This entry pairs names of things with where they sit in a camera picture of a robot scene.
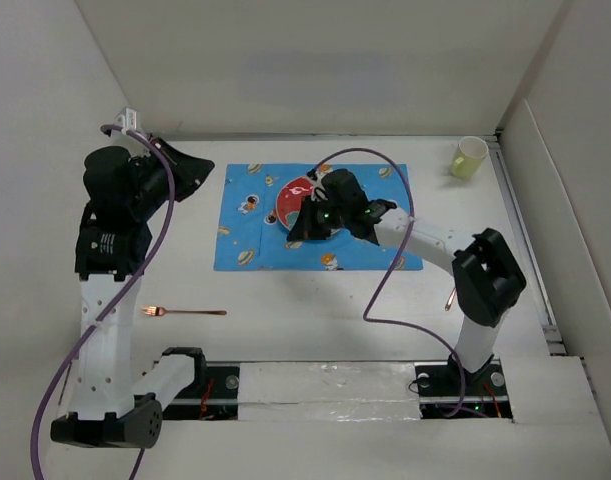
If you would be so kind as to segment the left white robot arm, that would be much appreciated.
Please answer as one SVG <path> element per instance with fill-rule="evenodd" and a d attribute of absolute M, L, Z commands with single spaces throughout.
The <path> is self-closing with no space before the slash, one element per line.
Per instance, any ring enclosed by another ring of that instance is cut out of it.
<path fill-rule="evenodd" d="M 208 384 L 203 351 L 166 349 L 140 380 L 131 373 L 136 298 L 148 254 L 155 252 L 149 219 L 162 206 L 191 196 L 214 168 L 162 139 L 148 155 L 121 146 L 90 153 L 83 184 L 89 195 L 79 227 L 75 272 L 82 296 L 79 360 L 67 413 L 51 424 L 52 441 L 85 448 L 149 449 L 163 412 L 180 394 Z"/>

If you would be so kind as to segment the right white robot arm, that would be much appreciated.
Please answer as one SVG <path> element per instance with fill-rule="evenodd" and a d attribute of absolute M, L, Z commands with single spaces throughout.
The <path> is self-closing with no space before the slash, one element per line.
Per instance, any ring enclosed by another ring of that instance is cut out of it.
<path fill-rule="evenodd" d="M 381 247 L 397 247 L 450 274 L 464 314 L 447 381 L 458 393 L 479 387 L 493 358 L 500 326 L 526 288 L 526 278 L 502 234 L 478 234 L 416 219 L 395 202 L 370 200 L 347 169 L 306 175 L 313 192 L 301 201 L 290 241 L 324 241 L 338 230 Z"/>

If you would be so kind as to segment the red and teal plate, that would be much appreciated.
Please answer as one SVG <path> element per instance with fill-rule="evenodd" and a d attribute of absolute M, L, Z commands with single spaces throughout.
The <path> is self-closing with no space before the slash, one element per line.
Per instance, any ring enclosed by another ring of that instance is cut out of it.
<path fill-rule="evenodd" d="M 296 223 L 303 198 L 310 197 L 314 185 L 307 176 L 296 177 L 287 182 L 278 192 L 275 201 L 275 213 L 278 222 L 287 230 Z"/>

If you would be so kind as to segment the blue space-print cloth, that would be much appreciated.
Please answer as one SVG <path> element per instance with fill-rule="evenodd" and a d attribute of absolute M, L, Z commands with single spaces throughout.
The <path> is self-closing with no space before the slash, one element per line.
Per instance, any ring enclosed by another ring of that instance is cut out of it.
<path fill-rule="evenodd" d="M 216 271 L 386 270 L 398 244 L 376 246 L 340 230 L 325 241 L 288 241 L 275 201 L 290 180 L 312 168 L 303 163 L 230 164 L 225 173 L 216 240 Z"/>

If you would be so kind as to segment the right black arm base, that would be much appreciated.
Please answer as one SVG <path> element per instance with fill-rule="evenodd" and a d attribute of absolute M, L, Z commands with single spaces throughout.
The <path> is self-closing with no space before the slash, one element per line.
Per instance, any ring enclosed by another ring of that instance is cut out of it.
<path fill-rule="evenodd" d="M 480 374 L 460 385 L 458 370 L 448 362 L 419 362 L 408 390 L 418 397 L 423 420 L 513 418 L 502 366 L 493 360 Z"/>

